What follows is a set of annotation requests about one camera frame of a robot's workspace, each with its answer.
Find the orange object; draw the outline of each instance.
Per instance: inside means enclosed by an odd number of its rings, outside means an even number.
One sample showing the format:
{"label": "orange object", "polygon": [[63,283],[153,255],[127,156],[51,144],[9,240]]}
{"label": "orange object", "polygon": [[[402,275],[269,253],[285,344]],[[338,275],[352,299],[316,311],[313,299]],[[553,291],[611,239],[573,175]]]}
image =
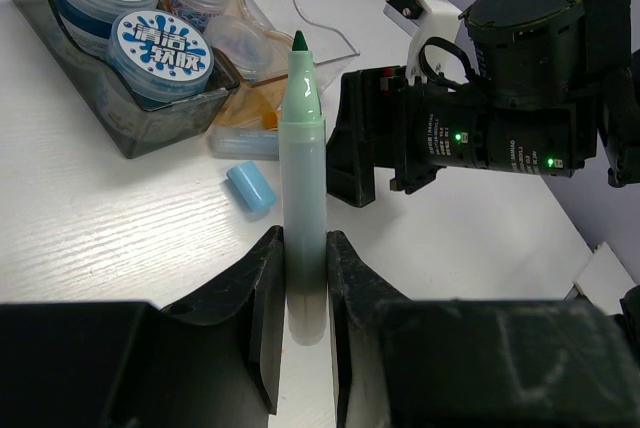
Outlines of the orange object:
{"label": "orange object", "polygon": [[267,130],[277,130],[279,119],[280,119],[279,111],[270,111],[262,115],[262,125]]}

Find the green marker tip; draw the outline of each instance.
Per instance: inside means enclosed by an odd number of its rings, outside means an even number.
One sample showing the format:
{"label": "green marker tip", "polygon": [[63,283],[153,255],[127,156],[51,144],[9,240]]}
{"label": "green marker tip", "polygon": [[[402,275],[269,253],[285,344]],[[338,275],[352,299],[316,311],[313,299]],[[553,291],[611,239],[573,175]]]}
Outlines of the green marker tip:
{"label": "green marker tip", "polygon": [[304,39],[304,35],[300,30],[296,31],[296,36],[293,38],[293,46],[291,51],[309,51],[307,42]]}

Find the gray wall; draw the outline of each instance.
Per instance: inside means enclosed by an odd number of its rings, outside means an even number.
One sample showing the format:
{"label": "gray wall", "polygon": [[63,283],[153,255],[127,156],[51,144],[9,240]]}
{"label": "gray wall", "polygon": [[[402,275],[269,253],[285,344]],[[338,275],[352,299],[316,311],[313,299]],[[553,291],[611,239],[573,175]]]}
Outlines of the gray wall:
{"label": "gray wall", "polygon": [[[464,9],[475,0],[450,0]],[[640,49],[640,0],[632,1],[633,49]],[[458,44],[472,54],[464,30]],[[636,282],[640,282],[640,186],[607,185],[607,160],[599,147],[596,159],[571,179],[547,179],[549,188],[587,243],[607,241]]]}

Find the green marker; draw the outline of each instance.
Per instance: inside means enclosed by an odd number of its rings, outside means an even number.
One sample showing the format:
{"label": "green marker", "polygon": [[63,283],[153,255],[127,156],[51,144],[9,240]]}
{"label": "green marker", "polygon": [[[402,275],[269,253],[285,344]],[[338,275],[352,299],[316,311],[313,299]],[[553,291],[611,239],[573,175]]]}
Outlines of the green marker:
{"label": "green marker", "polygon": [[289,330],[301,345],[326,327],[326,128],[313,54],[297,31],[278,124]]}

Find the white table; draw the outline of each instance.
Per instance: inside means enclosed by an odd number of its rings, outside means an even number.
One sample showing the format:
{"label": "white table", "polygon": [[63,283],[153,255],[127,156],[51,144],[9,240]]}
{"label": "white table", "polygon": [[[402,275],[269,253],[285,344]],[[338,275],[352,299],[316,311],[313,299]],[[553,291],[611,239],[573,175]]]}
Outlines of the white table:
{"label": "white table", "polygon": [[[362,50],[350,69],[403,64],[409,40],[383,0],[301,0]],[[199,137],[137,160],[109,136],[10,0],[0,0],[0,301],[147,299],[165,305],[228,267],[273,224],[239,209],[233,161]],[[339,83],[323,95],[329,129]],[[259,164],[279,191],[277,163]],[[364,209],[328,199],[331,229],[411,297],[560,298],[591,252],[542,180],[447,169],[412,196],[388,190]],[[330,427],[328,337],[285,333],[275,427]]]}

